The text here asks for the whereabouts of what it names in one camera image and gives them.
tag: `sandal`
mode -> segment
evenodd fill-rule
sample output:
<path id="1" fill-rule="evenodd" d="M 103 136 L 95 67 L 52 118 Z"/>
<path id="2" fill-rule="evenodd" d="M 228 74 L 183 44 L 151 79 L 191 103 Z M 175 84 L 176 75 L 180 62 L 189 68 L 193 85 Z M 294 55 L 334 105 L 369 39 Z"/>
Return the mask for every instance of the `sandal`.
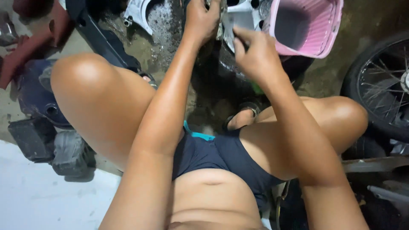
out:
<path id="1" fill-rule="evenodd" d="M 148 77 L 150 79 L 150 81 L 148 81 L 149 85 L 151 85 L 155 90 L 157 90 L 158 86 L 156 84 L 155 79 L 153 78 L 151 74 L 143 72 L 143 71 L 140 71 L 137 74 L 139 74 L 139 76 L 141 77 Z"/>
<path id="2" fill-rule="evenodd" d="M 224 132 L 228 132 L 229 130 L 227 129 L 227 125 L 229 124 L 229 122 L 233 119 L 234 116 L 236 116 L 240 111 L 243 111 L 245 109 L 251 109 L 253 111 L 253 117 L 256 117 L 260 112 L 260 107 L 261 104 L 260 102 L 256 99 L 256 98 L 245 98 L 244 102 L 241 103 L 238 106 L 238 112 L 235 113 L 234 115 L 229 116 L 225 122 L 223 123 L 222 129 Z"/>

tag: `leg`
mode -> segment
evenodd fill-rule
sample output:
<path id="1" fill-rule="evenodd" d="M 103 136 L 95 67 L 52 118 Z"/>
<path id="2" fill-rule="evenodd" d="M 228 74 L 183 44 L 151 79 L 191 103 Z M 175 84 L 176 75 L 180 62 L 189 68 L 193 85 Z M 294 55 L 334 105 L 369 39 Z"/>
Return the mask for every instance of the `leg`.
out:
<path id="1" fill-rule="evenodd" d="M 97 153 L 123 171 L 155 90 L 139 75 L 112 66 L 97 54 L 58 60 L 51 86 L 70 124 Z"/>
<path id="2" fill-rule="evenodd" d="M 302 100 L 338 154 L 348 149 L 366 130 L 368 118 L 365 109 L 349 98 L 304 97 Z M 251 158 L 266 172 L 289 180 L 295 175 L 280 145 L 281 134 L 276 122 L 274 110 L 267 108 L 253 118 L 253 124 L 241 130 L 240 141 Z"/>

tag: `concrete floor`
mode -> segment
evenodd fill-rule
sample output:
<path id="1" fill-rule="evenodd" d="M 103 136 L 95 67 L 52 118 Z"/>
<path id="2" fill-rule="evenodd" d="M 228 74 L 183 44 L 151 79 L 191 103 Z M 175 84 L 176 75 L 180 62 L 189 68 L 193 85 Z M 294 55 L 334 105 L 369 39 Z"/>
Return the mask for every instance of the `concrete floor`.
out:
<path id="1" fill-rule="evenodd" d="M 47 22 L 47 17 L 45 17 L 24 25 L 19 16 L 12 11 L 12 2 L 13 0 L 0 1 L 0 9 L 9 12 L 19 35 L 31 35 L 31 32 L 34 32 L 39 25 Z M 158 4 L 170 4 L 170 1 L 162 0 Z M 305 79 L 297 91 L 298 94 L 309 97 L 338 95 L 349 65 L 360 52 L 373 42 L 409 27 L 408 10 L 409 2 L 406 0 L 345 0 L 341 27 L 331 53 L 325 59 L 315 60 L 306 72 Z M 155 11 L 155 7 L 153 7 L 150 14 L 160 15 L 159 18 L 166 23 L 169 20 L 170 12 Z M 108 17 L 101 25 L 114 30 L 124 43 L 125 51 L 129 55 L 135 56 L 140 61 L 142 69 L 150 72 L 159 83 L 161 82 L 175 51 L 171 49 L 166 39 L 155 36 L 148 38 L 139 32 L 127 34 L 117 18 Z M 154 34 L 155 30 L 161 29 L 156 28 L 153 23 L 151 27 Z M 59 58 L 80 52 L 92 52 L 92 50 L 75 30 L 63 50 L 51 57 Z M 0 47 L 0 55 L 6 54 L 6 50 Z M 7 131 L 7 126 L 11 121 L 24 119 L 25 115 L 21 113 L 16 97 L 13 96 L 12 92 L 11 85 L 6 90 L 0 90 L 0 140 L 14 143 Z M 233 110 L 227 100 L 218 99 L 218 103 L 204 100 L 198 104 L 196 99 L 197 94 L 190 87 L 186 116 L 188 117 L 194 111 L 194 115 L 199 117 L 196 121 L 199 122 L 192 126 L 198 126 L 196 129 L 204 133 L 214 133 L 213 130 L 217 129 L 215 125 L 221 124 Z M 97 158 L 97 167 L 115 174 L 119 173 L 100 156 Z"/>

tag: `fingers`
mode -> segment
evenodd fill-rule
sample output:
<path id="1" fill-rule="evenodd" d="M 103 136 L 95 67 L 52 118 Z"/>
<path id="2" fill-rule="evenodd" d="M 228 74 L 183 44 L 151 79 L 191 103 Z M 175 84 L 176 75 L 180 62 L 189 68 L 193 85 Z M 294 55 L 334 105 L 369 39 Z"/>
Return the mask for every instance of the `fingers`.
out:
<path id="1" fill-rule="evenodd" d="M 237 37 L 240 37 L 244 41 L 249 41 L 250 43 L 257 35 L 256 31 L 240 28 L 237 26 L 233 27 L 233 32 Z"/>
<path id="2" fill-rule="evenodd" d="M 240 39 L 235 38 L 233 41 L 234 45 L 234 56 L 236 57 L 236 61 L 241 60 L 244 55 L 246 54 L 246 51 L 244 49 L 243 43 L 241 43 Z"/>
<path id="3" fill-rule="evenodd" d="M 211 0 L 209 13 L 218 16 L 220 14 L 220 2 L 221 0 Z"/>

